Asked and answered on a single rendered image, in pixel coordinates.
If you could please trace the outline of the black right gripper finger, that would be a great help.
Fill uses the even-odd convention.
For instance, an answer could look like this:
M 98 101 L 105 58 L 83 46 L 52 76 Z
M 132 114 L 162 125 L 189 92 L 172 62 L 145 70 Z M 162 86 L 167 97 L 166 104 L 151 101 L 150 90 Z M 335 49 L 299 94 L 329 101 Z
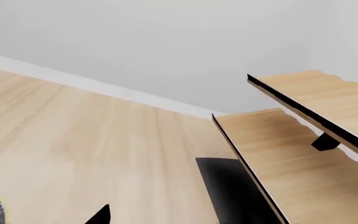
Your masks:
M 109 204 L 103 206 L 85 224 L 110 224 L 111 211 Z

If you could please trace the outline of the white baseboard strip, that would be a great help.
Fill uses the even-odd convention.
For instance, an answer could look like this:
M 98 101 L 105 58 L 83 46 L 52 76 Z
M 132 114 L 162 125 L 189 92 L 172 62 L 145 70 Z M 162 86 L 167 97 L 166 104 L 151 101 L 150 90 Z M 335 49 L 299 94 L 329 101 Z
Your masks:
M 222 116 L 224 113 L 200 108 L 190 104 L 171 100 L 169 98 L 162 98 L 160 96 L 135 91 L 124 87 L 119 87 L 109 83 L 99 82 L 90 78 L 76 76 L 73 74 L 60 72 L 51 68 L 38 67 L 30 63 L 25 63 L 0 56 L 0 70 L 46 80 L 48 82 L 59 83 L 70 87 L 79 88 L 102 95 L 114 96 L 123 100 L 129 100 L 164 110 L 175 111 L 187 115 L 196 116 L 199 118 L 210 119 L 211 115 Z

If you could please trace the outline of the light wood table black legs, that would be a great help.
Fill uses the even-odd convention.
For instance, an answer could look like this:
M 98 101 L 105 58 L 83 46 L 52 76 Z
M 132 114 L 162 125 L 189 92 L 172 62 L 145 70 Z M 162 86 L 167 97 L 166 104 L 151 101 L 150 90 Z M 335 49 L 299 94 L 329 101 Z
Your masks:
M 312 145 L 327 151 L 345 145 L 358 154 L 358 83 L 321 70 L 265 77 L 247 81 L 282 106 L 322 130 Z
M 358 154 L 279 108 L 213 116 L 234 158 L 197 158 L 217 224 L 358 224 Z

